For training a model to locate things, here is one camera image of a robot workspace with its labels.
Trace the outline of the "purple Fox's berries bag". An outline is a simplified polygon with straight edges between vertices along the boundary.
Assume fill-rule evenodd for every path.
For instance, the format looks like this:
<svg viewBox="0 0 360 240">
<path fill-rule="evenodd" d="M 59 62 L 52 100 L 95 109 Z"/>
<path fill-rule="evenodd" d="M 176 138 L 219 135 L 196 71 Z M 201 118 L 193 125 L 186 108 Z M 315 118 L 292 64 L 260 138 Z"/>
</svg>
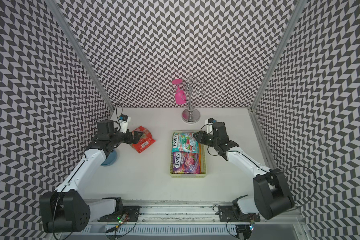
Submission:
<svg viewBox="0 0 360 240">
<path fill-rule="evenodd" d="M 173 174 L 200 174 L 200 155 L 198 153 L 173 152 Z"/>
</svg>

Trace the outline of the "teal mint bag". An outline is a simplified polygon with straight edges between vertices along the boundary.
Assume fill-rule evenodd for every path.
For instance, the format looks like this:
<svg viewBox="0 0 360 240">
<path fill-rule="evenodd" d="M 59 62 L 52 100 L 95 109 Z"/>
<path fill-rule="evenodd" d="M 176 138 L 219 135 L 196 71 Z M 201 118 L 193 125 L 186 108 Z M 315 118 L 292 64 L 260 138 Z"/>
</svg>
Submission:
<svg viewBox="0 0 360 240">
<path fill-rule="evenodd" d="M 172 152 L 199 153 L 199 143 L 193 133 L 174 133 Z"/>
</svg>

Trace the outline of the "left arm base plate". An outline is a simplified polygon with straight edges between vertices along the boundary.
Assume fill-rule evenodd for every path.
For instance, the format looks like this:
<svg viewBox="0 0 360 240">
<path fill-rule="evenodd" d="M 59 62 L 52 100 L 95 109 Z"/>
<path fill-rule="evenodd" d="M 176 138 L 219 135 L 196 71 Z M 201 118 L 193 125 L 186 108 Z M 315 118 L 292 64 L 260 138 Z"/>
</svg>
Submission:
<svg viewBox="0 0 360 240">
<path fill-rule="evenodd" d="M 121 211 L 99 218 L 98 222 L 116 223 L 120 222 L 122 218 L 125 217 L 124 221 L 127 221 L 128 223 L 135 223 L 138 221 L 140 209 L 140 206 L 125 206 Z"/>
</svg>

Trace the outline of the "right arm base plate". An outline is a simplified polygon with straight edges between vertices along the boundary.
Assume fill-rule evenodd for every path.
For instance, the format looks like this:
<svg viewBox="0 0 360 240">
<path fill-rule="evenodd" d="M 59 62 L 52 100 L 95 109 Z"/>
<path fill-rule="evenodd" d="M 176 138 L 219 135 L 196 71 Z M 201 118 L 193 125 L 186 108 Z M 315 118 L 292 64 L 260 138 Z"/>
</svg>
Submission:
<svg viewBox="0 0 360 240">
<path fill-rule="evenodd" d="M 236 222 L 248 222 L 251 221 L 257 223 L 261 221 L 259 214 L 243 214 L 237 207 L 234 206 L 220 206 L 214 210 L 219 216 L 220 222 L 227 222 L 228 220 Z"/>
</svg>

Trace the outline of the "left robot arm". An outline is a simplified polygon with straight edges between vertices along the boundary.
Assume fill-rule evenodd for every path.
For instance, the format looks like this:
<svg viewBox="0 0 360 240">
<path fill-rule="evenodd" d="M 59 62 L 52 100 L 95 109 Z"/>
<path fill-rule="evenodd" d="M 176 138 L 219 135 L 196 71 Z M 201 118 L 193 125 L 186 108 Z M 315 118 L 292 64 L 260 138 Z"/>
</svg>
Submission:
<svg viewBox="0 0 360 240">
<path fill-rule="evenodd" d="M 123 214 L 120 197 L 105 198 L 86 203 L 82 194 L 97 169 L 115 154 L 120 144 L 137 144 L 143 133 L 130 132 L 128 120 L 106 120 L 97 124 L 97 133 L 86 147 L 83 156 L 69 176 L 52 192 L 40 197 L 40 212 L 46 233 L 73 233 L 88 223 L 105 216 Z"/>
</svg>

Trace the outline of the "red 100 candy bag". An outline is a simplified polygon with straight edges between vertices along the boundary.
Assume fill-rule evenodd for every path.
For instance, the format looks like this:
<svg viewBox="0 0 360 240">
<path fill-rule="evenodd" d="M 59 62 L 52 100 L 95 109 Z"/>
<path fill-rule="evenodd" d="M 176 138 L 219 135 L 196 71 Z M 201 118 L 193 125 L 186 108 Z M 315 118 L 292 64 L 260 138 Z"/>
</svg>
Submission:
<svg viewBox="0 0 360 240">
<path fill-rule="evenodd" d="M 143 133 L 137 144 L 131 144 L 131 147 L 139 154 L 156 142 L 156 140 L 153 139 L 151 132 L 142 126 L 136 128 L 134 132 Z"/>
</svg>

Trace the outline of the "light green plastic basket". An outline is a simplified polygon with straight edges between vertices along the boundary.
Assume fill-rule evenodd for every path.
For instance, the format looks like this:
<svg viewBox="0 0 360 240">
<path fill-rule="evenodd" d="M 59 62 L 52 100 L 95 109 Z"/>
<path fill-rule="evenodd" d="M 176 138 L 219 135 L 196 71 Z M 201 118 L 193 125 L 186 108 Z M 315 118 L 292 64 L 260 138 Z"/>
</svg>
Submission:
<svg viewBox="0 0 360 240">
<path fill-rule="evenodd" d="M 174 133 L 195 133 L 195 131 L 175 131 Z M 173 174 L 172 170 L 172 162 L 173 162 L 173 152 L 172 152 L 172 143 L 171 143 L 171 160 L 170 160 L 170 175 L 172 178 L 203 178 L 207 174 L 207 164 L 206 164 L 206 153 L 205 147 L 199 144 L 199 155 L 200 155 L 200 167 L 201 173 L 200 174 Z"/>
</svg>

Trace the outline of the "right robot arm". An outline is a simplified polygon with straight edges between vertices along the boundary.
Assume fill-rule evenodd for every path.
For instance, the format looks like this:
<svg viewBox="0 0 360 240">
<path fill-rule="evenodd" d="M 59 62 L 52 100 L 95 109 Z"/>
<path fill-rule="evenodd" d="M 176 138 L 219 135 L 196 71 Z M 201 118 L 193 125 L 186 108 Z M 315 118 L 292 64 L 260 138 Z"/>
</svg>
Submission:
<svg viewBox="0 0 360 240">
<path fill-rule="evenodd" d="M 280 169 L 271 169 L 250 157 L 236 142 L 229 139 L 224 122 L 209 119 L 207 131 L 193 134 L 199 144 L 213 148 L 218 156 L 235 165 L 252 179 L 253 194 L 239 197 L 233 206 L 239 214 L 259 214 L 270 220 L 295 207 L 295 201 Z"/>
</svg>

